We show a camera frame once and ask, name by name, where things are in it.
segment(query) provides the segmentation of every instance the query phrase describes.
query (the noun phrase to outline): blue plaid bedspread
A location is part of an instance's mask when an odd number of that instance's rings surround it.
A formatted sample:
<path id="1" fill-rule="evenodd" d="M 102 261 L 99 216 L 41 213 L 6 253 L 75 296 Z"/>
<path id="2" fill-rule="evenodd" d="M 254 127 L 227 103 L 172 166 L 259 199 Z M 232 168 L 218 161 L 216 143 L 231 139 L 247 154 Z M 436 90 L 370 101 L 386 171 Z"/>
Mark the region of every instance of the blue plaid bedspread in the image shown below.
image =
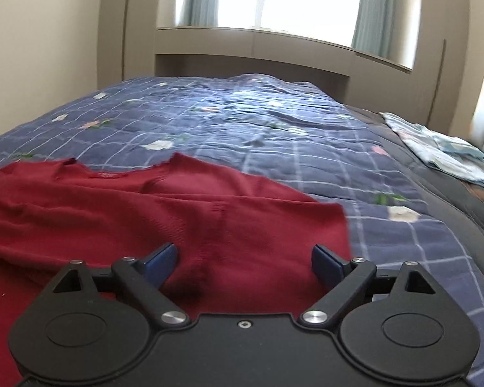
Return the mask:
<path id="1" fill-rule="evenodd" d="M 469 378 L 484 386 L 483 275 L 367 125 L 311 84 L 262 74 L 125 81 L 2 135 L 0 166 L 76 157 L 124 171 L 175 151 L 339 202 L 354 256 L 382 268 L 422 263 L 479 328 Z"/>

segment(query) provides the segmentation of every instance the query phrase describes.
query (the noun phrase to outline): window pane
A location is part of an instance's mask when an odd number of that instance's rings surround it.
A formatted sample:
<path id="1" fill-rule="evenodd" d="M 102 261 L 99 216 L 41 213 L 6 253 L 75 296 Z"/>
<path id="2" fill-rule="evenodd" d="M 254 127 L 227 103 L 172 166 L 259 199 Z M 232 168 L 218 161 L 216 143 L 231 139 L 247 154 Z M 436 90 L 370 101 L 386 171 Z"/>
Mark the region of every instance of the window pane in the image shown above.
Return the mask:
<path id="1" fill-rule="evenodd" d="M 351 46 L 360 0 L 265 0 L 262 27 Z"/>
<path id="2" fill-rule="evenodd" d="M 219 0 L 219 26 L 252 28 L 256 12 L 257 0 Z"/>

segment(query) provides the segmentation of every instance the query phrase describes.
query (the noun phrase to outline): metal screw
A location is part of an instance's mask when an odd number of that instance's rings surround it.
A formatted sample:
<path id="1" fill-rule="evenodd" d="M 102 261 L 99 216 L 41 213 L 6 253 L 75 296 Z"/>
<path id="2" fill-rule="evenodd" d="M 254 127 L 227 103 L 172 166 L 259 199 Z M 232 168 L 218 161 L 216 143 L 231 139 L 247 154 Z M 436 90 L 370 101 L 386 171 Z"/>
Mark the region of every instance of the metal screw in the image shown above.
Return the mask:
<path id="1" fill-rule="evenodd" d="M 161 315 L 161 320 L 166 324 L 181 324 L 186 320 L 186 314 L 181 311 L 167 311 Z"/>
<path id="2" fill-rule="evenodd" d="M 303 320 L 310 324 L 321 324 L 328 320 L 328 315 L 324 311 L 310 310 L 303 313 Z"/>
<path id="3" fill-rule="evenodd" d="M 253 325 L 253 323 L 248 322 L 247 320 L 242 320 L 241 322 L 238 322 L 238 327 L 241 329 L 248 329 Z"/>

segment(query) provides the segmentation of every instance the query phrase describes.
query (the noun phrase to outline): red sweater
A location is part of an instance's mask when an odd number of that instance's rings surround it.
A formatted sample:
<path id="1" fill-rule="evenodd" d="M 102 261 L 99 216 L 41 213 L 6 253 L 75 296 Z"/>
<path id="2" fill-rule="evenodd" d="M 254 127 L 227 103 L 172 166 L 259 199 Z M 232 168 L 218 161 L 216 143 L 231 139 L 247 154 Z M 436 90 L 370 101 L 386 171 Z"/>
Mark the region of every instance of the red sweater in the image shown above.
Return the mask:
<path id="1" fill-rule="evenodd" d="M 109 266 L 165 242 L 179 264 L 162 292 L 188 312 L 293 313 L 325 289 L 313 245 L 349 258 L 338 204 L 320 204 L 264 177 L 175 154 L 127 173 L 75 160 L 0 169 L 0 387 L 19 380 L 8 330 L 72 259 Z"/>

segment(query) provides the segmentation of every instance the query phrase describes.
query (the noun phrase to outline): folded clothing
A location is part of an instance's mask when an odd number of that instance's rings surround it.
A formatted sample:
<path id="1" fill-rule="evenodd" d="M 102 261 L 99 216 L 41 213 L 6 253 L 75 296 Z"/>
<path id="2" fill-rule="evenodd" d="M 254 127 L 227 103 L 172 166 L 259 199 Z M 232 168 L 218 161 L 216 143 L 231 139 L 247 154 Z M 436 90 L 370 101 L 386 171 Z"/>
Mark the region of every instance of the folded clothing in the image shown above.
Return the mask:
<path id="1" fill-rule="evenodd" d="M 148 169 L 94 172 L 75 160 L 0 169 L 0 386 L 19 375 L 14 320 L 69 260 L 109 266 L 165 242 L 179 264 L 162 292 L 199 313 L 293 313 L 326 292 L 313 245 L 350 257 L 338 204 L 181 154 Z"/>
<path id="2" fill-rule="evenodd" d="M 484 153 L 461 138 L 449 137 L 392 113 L 382 113 L 386 124 L 428 167 L 484 187 Z"/>

